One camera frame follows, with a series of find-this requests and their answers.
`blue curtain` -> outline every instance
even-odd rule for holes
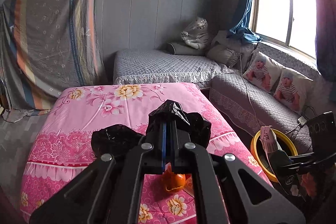
[[[232,27],[227,37],[240,39],[242,42],[260,41],[259,35],[249,28],[252,0],[239,0],[238,6],[232,19]]]
[[[319,72],[336,82],[336,0],[316,0],[315,45]]]

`bed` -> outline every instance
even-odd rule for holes
[[[251,153],[195,84],[70,88],[61,94],[48,114],[28,157],[20,205],[25,220],[28,221],[36,208],[95,160],[91,149],[93,131],[121,123],[145,134],[148,114],[167,99],[179,102],[186,112],[201,113],[211,122],[208,152],[216,155],[233,153],[270,184]],[[180,192],[167,196],[162,191],[160,177],[145,175],[139,222],[196,223],[190,181]],[[172,211],[170,206],[174,201],[180,203],[183,210]]]
[[[205,56],[172,55],[159,50],[118,51],[114,62],[113,83],[195,83],[209,88],[215,75],[236,71]]]

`yellow bowl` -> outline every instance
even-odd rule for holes
[[[277,138],[281,139],[289,148],[291,155],[290,156],[297,156],[297,151],[296,148],[294,146],[294,144],[292,143],[292,141],[283,133],[281,133],[278,130],[272,129],[272,131],[275,133],[275,135],[277,136]],[[254,156],[254,158],[257,160],[257,162],[259,163],[260,167],[262,168],[262,170],[265,172],[266,176],[268,177],[269,180],[273,181],[273,182],[278,182],[278,179],[276,178],[276,176],[271,173],[270,171],[268,171],[265,166],[261,163],[261,160],[258,156],[257,153],[257,141],[260,138],[260,130],[256,133],[256,135],[253,137],[252,142],[251,142],[251,154]]]

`yellow flower print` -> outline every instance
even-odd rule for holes
[[[114,95],[120,97],[121,100],[136,99],[143,96],[143,91],[140,85],[121,85],[115,90]]]
[[[176,216],[183,216],[187,211],[187,204],[184,203],[184,198],[179,197],[178,194],[174,195],[173,199],[167,202],[169,211]]]
[[[40,208],[43,203],[44,203],[44,199],[36,201],[36,208]]]
[[[249,163],[250,163],[251,165],[253,165],[253,166],[255,166],[255,167],[258,167],[258,166],[259,166],[258,162],[255,160],[255,158],[254,158],[253,156],[248,156],[248,158],[249,158]]]
[[[83,89],[74,89],[69,93],[69,97],[72,100],[80,100],[84,96],[85,90]]]
[[[126,100],[127,87],[128,85],[121,85],[115,90],[114,95],[120,97],[121,100]]]
[[[28,195],[25,192],[22,192],[21,194],[21,203],[23,207],[28,206]]]
[[[149,212],[146,204],[140,204],[138,222],[146,223],[147,220],[153,219],[153,215]]]

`baby picture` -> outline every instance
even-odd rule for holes
[[[249,81],[253,81],[253,78],[261,81],[261,86],[269,91],[270,90],[270,81],[271,77],[266,68],[266,57],[257,56],[254,60],[254,66],[251,70],[246,74],[246,77]]]
[[[291,110],[298,111],[300,108],[300,96],[292,82],[293,74],[287,71],[284,72],[281,78],[281,83],[274,93],[274,98],[276,98],[278,101],[285,100],[286,105],[288,105]]]

